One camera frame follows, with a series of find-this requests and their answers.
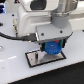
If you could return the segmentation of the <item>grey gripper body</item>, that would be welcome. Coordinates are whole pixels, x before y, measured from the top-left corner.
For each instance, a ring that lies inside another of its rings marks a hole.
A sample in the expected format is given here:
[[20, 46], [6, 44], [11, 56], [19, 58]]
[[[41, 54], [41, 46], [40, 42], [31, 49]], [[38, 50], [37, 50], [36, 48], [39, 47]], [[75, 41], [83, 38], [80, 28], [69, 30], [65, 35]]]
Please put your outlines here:
[[72, 34], [71, 24], [60, 29], [53, 24], [39, 25], [36, 27], [36, 36], [38, 43], [61, 40], [69, 37]]

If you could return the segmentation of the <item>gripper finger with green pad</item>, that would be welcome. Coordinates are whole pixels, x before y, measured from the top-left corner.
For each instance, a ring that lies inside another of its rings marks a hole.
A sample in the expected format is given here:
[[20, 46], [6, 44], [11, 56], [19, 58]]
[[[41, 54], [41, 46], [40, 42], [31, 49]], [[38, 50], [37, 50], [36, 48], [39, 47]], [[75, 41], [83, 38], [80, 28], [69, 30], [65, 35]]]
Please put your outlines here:
[[59, 44], [62, 48], [64, 48], [65, 46], [64, 39], [59, 40]]
[[46, 43], [42, 43], [40, 50], [43, 52], [43, 51], [45, 51], [45, 48], [46, 48]]

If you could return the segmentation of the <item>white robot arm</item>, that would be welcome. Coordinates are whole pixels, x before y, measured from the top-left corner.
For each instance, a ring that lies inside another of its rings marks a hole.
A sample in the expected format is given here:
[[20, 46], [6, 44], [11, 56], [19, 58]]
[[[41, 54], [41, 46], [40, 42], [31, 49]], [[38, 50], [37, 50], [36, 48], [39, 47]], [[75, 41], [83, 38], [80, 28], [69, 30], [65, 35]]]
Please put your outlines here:
[[50, 41], [65, 40], [72, 34], [69, 21], [77, 4], [73, 0], [21, 0], [17, 12], [19, 37], [40, 45], [44, 51]]

